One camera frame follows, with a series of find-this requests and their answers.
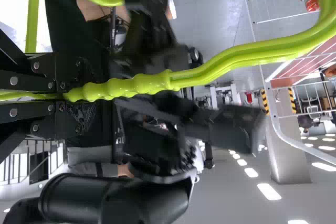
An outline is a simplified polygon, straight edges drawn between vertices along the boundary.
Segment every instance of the metal railing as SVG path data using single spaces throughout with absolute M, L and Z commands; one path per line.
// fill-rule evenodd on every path
M 29 145 L 29 141 L 35 142 L 32 146 L 33 150 L 30 147 L 31 145 Z M 0 164 L 0 186 L 21 183 L 47 163 L 49 164 L 48 175 L 51 175 L 64 163 L 63 141 L 44 141 L 27 138 L 23 142 L 26 143 L 24 146 L 24 148 L 27 148 L 26 153 L 15 154 L 14 151 Z M 45 149 L 48 151 L 46 156 L 44 156 Z M 39 163 L 37 163 L 38 153 L 43 155 L 42 161 Z M 31 162 L 34 161 L 34 168 L 30 170 Z

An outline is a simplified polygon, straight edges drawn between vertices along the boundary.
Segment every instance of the screw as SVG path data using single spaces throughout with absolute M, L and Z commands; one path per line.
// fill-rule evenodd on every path
M 9 80 L 9 82 L 13 86 L 17 85 L 18 81 L 19 81 L 19 79 L 16 76 L 11 77 L 11 79 Z
M 76 133 L 79 133 L 80 132 L 80 125 L 77 125 L 76 126 Z
M 59 87 L 60 87 L 61 89 L 65 89 L 65 83 L 64 83 L 64 82 L 61 82 L 61 84 L 59 85 Z
M 59 111 L 60 112 L 63 112 L 64 110 L 65 110 L 65 106 L 64 106 L 64 104 L 63 103 L 61 103 L 60 105 L 59 105 Z
M 17 109 L 11 109 L 9 112 L 9 115 L 14 118 L 17 116 Z
M 40 68 L 40 63 L 38 63 L 38 62 L 34 62 L 34 68 L 37 70 L 37 69 L 39 69 Z
M 38 125 L 37 125 L 37 124 L 35 124 L 35 125 L 33 126 L 33 131 L 34 131 L 34 132 L 37 132 L 37 131 L 38 131 L 38 129 L 39 129 Z

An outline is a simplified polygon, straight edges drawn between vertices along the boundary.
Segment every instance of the gray floor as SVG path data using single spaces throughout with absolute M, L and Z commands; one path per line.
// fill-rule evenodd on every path
M 235 45 L 254 42 L 246 0 L 174 0 L 177 19 L 171 21 L 177 39 L 194 46 L 205 61 Z M 262 86 L 259 67 L 240 68 L 218 82 L 234 80 L 239 90 Z M 196 96 L 203 87 L 196 87 Z

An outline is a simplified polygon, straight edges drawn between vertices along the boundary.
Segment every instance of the ceiling light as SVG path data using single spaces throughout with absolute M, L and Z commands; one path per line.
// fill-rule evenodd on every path
M 263 148 L 265 148 L 265 146 L 263 145 L 263 144 L 259 144 L 259 146 L 258 146 L 258 151 L 262 151 L 263 150 Z
M 305 220 L 289 220 L 288 224 L 308 224 Z
M 334 150 L 336 150 L 335 147 L 330 147 L 330 146 L 319 146 L 319 149 L 325 150 L 325 151 L 334 151 Z
M 271 187 L 270 184 L 258 184 L 258 189 L 268 200 L 280 200 L 281 196 Z
M 233 154 L 232 157 L 233 157 L 234 159 L 240 159 L 240 156 L 239 156 L 238 154 Z
M 326 141 L 326 142 L 334 142 L 335 141 L 334 138 L 323 138 L 322 140 Z
M 254 170 L 253 168 L 246 168 L 244 171 L 250 178 L 256 178 L 259 176 L 256 170 Z
M 322 170 L 326 170 L 327 172 L 336 172 L 336 167 L 333 167 L 331 165 L 326 165 L 323 163 L 312 163 L 311 165 Z
M 238 164 L 239 164 L 240 166 L 245 166 L 245 165 L 247 165 L 246 161 L 243 160 L 243 159 L 239 159 L 237 162 L 238 162 Z

